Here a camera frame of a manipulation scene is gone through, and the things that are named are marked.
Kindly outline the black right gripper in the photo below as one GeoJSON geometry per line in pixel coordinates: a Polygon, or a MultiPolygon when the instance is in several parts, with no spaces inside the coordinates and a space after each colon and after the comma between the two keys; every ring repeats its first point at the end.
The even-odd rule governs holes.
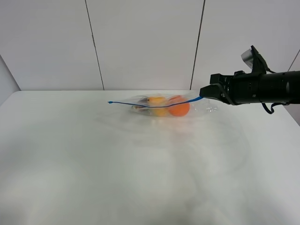
{"type": "Polygon", "coordinates": [[[232,103],[229,94],[231,75],[212,74],[210,76],[210,85],[202,87],[199,95],[203,98],[209,98],[221,101],[223,103],[232,103]]]}

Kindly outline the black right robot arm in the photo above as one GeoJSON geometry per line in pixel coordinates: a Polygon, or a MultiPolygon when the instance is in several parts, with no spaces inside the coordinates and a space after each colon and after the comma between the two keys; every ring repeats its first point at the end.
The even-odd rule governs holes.
{"type": "Polygon", "coordinates": [[[200,96],[228,105],[251,103],[300,103],[300,72],[272,74],[213,74],[200,96]]]}

